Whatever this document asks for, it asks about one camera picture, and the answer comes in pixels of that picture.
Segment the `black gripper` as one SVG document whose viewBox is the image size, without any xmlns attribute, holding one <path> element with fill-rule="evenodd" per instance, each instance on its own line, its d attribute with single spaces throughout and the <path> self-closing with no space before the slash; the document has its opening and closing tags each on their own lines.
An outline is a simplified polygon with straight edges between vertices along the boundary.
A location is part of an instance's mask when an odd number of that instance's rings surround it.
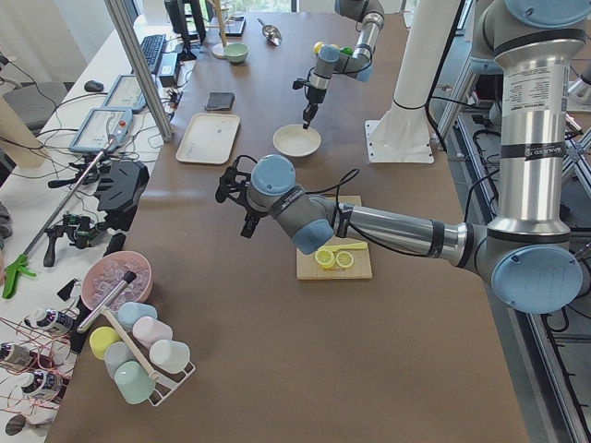
<svg viewBox="0 0 591 443">
<path fill-rule="evenodd" d="M 306 86 L 305 95 L 308 100 L 308 105 L 303 111 L 304 129 L 308 129 L 308 125 L 312 123 L 319 109 L 319 106 L 324 102 L 326 92 L 326 89 L 319 89 L 313 86 Z"/>
<path fill-rule="evenodd" d="M 240 172 L 238 170 L 241 158 L 248 158 L 254 163 L 257 163 L 257 161 L 249 155 L 238 155 L 232 165 L 228 166 L 223 175 L 219 178 L 215 199 L 218 203 L 224 203 L 230 198 L 234 203 L 246 210 L 247 215 L 240 235 L 245 238 L 250 238 L 254 234 L 259 220 L 264 218 L 266 213 L 255 209 L 247 201 L 247 191 L 250 185 L 251 173 Z"/>
</svg>

